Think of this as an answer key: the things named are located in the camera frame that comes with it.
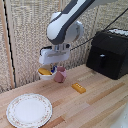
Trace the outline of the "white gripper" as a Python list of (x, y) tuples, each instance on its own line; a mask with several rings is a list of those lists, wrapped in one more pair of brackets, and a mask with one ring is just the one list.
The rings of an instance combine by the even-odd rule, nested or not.
[[(39, 63), (42, 65), (48, 65), (51, 63), (57, 63), (65, 61), (69, 58), (70, 50), (54, 51), (52, 48), (44, 48), (40, 50)], [(64, 72), (65, 68), (62, 66), (57, 67), (57, 71)], [(51, 73), (55, 72), (55, 66), (51, 69)]]

